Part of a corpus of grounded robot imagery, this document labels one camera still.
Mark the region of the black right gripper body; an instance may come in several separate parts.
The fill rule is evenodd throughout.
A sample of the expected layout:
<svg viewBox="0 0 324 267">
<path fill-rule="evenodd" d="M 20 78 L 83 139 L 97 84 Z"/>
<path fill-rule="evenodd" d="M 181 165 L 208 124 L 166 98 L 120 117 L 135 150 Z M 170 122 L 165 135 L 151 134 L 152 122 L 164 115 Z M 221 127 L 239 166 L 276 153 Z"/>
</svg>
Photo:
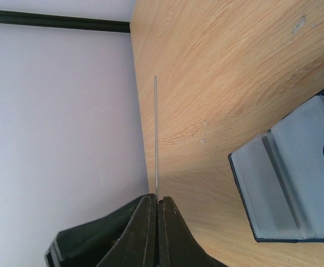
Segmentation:
<svg viewBox="0 0 324 267">
<path fill-rule="evenodd" d="M 96 266 L 124 232 L 133 205 L 100 219 L 60 231 L 45 254 L 47 266 Z"/>
</svg>

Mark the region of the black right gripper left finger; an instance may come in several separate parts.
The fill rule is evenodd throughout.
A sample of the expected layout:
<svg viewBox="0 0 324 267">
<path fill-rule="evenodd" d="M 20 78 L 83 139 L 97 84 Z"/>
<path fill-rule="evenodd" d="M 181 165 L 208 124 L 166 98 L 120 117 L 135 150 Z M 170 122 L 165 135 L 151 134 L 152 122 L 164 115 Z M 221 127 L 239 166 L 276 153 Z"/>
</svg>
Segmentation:
<svg viewBox="0 0 324 267">
<path fill-rule="evenodd" d="M 142 197 L 117 243 L 98 266 L 154 266 L 156 240 L 156 196 Z"/>
</svg>

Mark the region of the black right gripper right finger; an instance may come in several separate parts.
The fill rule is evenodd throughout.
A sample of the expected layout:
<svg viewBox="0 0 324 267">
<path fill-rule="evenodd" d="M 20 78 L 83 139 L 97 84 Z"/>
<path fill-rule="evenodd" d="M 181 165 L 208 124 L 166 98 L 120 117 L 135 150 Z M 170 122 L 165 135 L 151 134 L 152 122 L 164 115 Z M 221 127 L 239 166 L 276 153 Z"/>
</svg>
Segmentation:
<svg viewBox="0 0 324 267">
<path fill-rule="evenodd" d="M 194 239 L 172 197 L 158 204 L 160 266 L 225 266 Z"/>
</svg>

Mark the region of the blue leather card holder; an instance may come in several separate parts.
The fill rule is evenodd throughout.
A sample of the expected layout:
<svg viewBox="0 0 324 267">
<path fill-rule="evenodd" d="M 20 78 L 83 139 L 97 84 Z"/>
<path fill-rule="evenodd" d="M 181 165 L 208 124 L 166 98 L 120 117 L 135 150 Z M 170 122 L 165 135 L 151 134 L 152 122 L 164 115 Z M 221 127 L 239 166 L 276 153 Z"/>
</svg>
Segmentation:
<svg viewBox="0 0 324 267">
<path fill-rule="evenodd" d="M 228 160 L 255 241 L 324 243 L 324 89 Z"/>
</svg>

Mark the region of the black vip credit card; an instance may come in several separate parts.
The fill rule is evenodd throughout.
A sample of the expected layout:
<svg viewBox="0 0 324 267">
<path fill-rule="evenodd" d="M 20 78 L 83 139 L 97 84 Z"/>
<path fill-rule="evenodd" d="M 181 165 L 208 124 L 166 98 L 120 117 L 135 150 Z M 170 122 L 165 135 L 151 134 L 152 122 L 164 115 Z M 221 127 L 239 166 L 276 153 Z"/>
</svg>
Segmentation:
<svg viewBox="0 0 324 267">
<path fill-rule="evenodd" d="M 154 76 L 154 136 L 155 136 L 155 194 L 159 202 L 159 165 L 158 165 L 158 78 Z"/>
</svg>

